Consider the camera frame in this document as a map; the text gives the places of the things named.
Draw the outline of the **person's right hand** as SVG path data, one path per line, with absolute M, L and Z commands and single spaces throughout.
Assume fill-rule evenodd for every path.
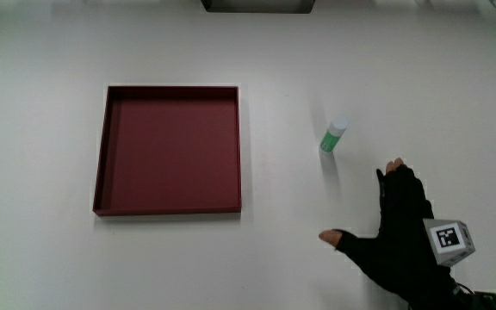
M 376 171 L 380 188 L 378 234 L 361 238 L 344 229 L 325 230 L 319 238 L 345 254 L 373 282 L 412 309 L 469 309 L 450 269 L 437 264 L 424 229 L 431 203 L 424 187 L 401 158 Z

